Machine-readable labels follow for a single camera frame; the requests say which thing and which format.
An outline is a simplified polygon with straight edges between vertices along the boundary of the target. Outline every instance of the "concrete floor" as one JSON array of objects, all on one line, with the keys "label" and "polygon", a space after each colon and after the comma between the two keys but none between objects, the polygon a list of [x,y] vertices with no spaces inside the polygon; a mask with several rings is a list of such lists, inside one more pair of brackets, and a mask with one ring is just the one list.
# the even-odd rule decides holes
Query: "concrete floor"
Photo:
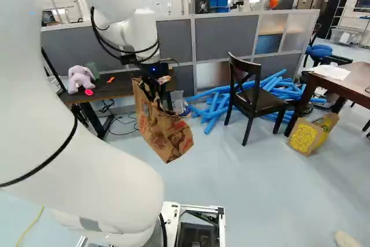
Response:
[{"label": "concrete floor", "polygon": [[[368,53],[334,46],[334,54],[357,61],[366,61]],[[108,135],[106,141],[158,171],[165,182],[166,200],[224,206],[227,246],[335,246],[337,230],[368,246],[370,140],[361,129],[370,111],[349,105],[341,111],[328,141],[309,158],[286,145],[284,124],[273,135],[273,123],[263,119],[255,119],[243,147],[247,121],[236,111],[229,126],[223,126],[222,118],[210,135],[204,134],[199,119],[189,119],[195,145],[170,164],[164,164],[138,132]],[[309,118],[322,114],[316,110]],[[132,124],[112,125],[113,132],[132,129]],[[39,208],[1,193],[1,245],[14,246]],[[69,247],[78,239],[79,235],[59,226],[46,211],[24,246]]]}]

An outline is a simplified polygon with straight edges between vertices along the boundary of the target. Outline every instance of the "plush bunny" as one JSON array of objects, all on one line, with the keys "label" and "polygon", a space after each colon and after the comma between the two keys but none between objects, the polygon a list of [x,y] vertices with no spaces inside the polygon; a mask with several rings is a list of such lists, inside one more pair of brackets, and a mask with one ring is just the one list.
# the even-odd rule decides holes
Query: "plush bunny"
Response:
[{"label": "plush bunny", "polygon": [[68,94],[72,95],[78,92],[81,85],[85,89],[95,88],[95,85],[91,83],[91,79],[95,80],[95,77],[89,68],[82,66],[71,67],[68,70]]}]

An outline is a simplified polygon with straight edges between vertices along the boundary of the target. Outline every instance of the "wooden table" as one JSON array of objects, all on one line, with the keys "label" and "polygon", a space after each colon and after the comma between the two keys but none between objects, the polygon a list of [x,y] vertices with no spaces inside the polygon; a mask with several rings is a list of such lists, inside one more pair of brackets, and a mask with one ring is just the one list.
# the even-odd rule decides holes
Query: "wooden table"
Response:
[{"label": "wooden table", "polygon": [[345,80],[340,81],[326,76],[318,75],[314,72],[308,74],[308,82],[301,100],[295,108],[294,114],[285,130],[285,136],[289,136],[297,121],[299,112],[310,101],[316,87],[322,87],[328,91],[338,94],[340,97],[333,105],[331,111],[339,113],[347,99],[370,109],[370,94],[365,91],[370,86],[370,64],[366,62],[354,62],[341,66],[341,68],[351,71]]},{"label": "wooden table", "polygon": [[[173,74],[173,69],[169,70],[169,75],[173,76]],[[94,95],[86,95],[84,93],[84,88],[82,87],[76,94],[70,95],[64,91],[59,95],[59,97],[66,105],[79,104],[89,119],[91,125],[97,132],[98,138],[103,139],[109,129],[110,124],[112,123],[112,120],[114,119],[114,115],[109,115],[107,120],[102,125],[90,102],[134,95],[134,92],[132,91],[131,77],[138,77],[142,75],[142,71],[104,73],[100,75],[98,80],[93,82],[96,86],[95,89],[93,89]],[[111,83],[107,83],[111,77],[115,77],[115,80]],[[172,101],[169,92],[175,90],[175,84],[175,80],[172,79],[170,82],[166,83],[164,87],[170,110],[172,110]]]}]

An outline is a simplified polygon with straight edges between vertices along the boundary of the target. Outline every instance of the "white paper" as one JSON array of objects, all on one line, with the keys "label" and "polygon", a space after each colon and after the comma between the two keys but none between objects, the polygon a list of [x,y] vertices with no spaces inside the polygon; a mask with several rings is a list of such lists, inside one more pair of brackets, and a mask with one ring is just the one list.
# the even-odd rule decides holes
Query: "white paper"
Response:
[{"label": "white paper", "polygon": [[339,42],[340,43],[347,43],[348,39],[349,39],[349,33],[344,32],[342,34],[341,38],[339,39]]},{"label": "white paper", "polygon": [[332,65],[320,65],[318,67],[311,68],[310,71],[338,80],[344,80],[351,73],[347,69],[338,68]]}]

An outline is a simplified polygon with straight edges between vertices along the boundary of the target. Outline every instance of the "brown paper bag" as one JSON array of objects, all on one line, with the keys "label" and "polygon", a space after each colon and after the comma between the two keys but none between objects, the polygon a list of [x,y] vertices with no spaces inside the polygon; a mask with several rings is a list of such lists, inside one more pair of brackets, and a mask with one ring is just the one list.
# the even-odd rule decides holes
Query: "brown paper bag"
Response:
[{"label": "brown paper bag", "polygon": [[163,109],[158,93],[152,95],[141,78],[132,78],[132,88],[138,126],[145,141],[165,163],[185,154],[194,144],[187,123],[175,112]]},{"label": "brown paper bag", "polygon": [[313,122],[298,118],[290,133],[288,144],[304,156],[310,156],[327,140],[329,132],[338,120],[339,116],[335,113],[328,113]]}]

